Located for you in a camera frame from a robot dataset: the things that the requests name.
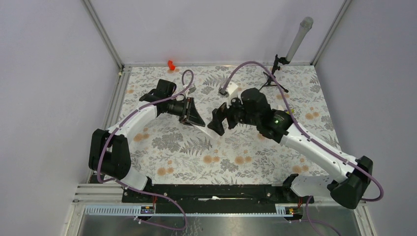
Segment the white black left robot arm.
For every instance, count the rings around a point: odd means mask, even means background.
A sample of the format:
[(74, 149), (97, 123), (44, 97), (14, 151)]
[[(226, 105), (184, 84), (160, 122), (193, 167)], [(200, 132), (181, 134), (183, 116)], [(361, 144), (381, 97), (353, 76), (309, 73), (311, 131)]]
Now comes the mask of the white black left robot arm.
[(177, 116), (184, 125), (205, 127), (192, 97), (176, 100), (173, 98), (177, 85), (160, 79), (156, 88), (144, 94), (137, 107), (123, 120), (92, 134), (89, 168), (113, 177), (134, 188), (134, 196), (140, 202), (152, 197), (152, 188), (147, 185), (148, 177), (132, 166), (129, 144), (144, 127), (160, 114)]

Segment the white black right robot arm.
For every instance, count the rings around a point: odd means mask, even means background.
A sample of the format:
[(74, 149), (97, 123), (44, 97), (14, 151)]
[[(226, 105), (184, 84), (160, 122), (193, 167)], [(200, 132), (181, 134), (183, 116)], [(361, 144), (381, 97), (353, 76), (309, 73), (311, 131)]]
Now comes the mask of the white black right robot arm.
[(208, 128), (218, 135), (225, 133), (223, 121), (233, 129), (238, 124), (255, 126), (265, 138), (292, 148), (327, 172), (323, 177), (293, 174), (285, 180), (284, 200), (293, 203), (300, 197), (331, 197), (348, 209), (355, 209), (371, 182), (373, 161), (367, 156), (356, 158), (320, 140), (283, 110), (270, 107), (266, 96), (256, 88), (237, 95), (236, 88), (221, 89), (227, 101), (212, 111)]

